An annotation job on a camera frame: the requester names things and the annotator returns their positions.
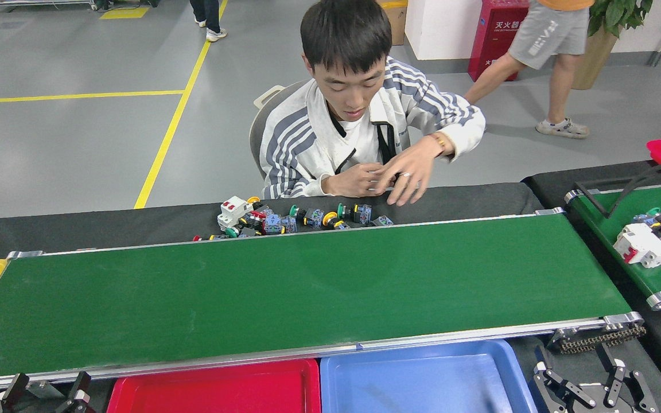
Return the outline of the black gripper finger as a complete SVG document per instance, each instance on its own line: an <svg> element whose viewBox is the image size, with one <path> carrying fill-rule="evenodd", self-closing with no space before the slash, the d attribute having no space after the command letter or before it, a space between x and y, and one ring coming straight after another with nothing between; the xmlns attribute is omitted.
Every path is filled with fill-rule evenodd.
<svg viewBox="0 0 661 413"><path fill-rule="evenodd" d="M13 412L15 405L24 396L29 384L29 376L18 373L8 388L0 393L0 412Z"/></svg>
<svg viewBox="0 0 661 413"><path fill-rule="evenodd" d="M55 408L55 412L95 412L87 394L91 377L86 371L79 372L66 400Z"/></svg>
<svg viewBox="0 0 661 413"><path fill-rule="evenodd" d="M625 362L615 358L608 346L599 344L596 353L608 372L602 402L599 406L606 412L658 412L644 374L637 369L627 368Z"/></svg>
<svg viewBox="0 0 661 413"><path fill-rule="evenodd" d="M537 346L534 352L537 363L531 379L531 392L540 412L588 412L595 409L593 397L553 370L546 348Z"/></svg>

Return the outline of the person's left hand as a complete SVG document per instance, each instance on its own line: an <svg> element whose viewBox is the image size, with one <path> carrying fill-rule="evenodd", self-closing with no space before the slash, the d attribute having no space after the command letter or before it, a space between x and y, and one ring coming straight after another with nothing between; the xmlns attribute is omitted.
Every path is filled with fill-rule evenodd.
<svg viewBox="0 0 661 413"><path fill-rule="evenodd" d="M454 146L446 134L424 136L375 172L373 193L380 195L392 188L388 204L414 204L427 190L435 159L452 152Z"/></svg>

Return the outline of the person's right hand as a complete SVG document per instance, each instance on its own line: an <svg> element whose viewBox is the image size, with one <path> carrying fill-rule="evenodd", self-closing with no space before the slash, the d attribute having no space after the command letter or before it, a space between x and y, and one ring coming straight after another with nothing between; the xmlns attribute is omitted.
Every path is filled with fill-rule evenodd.
<svg viewBox="0 0 661 413"><path fill-rule="evenodd" d="M376 197L380 163L359 163L339 174L322 179L323 194L347 198Z"/></svg>

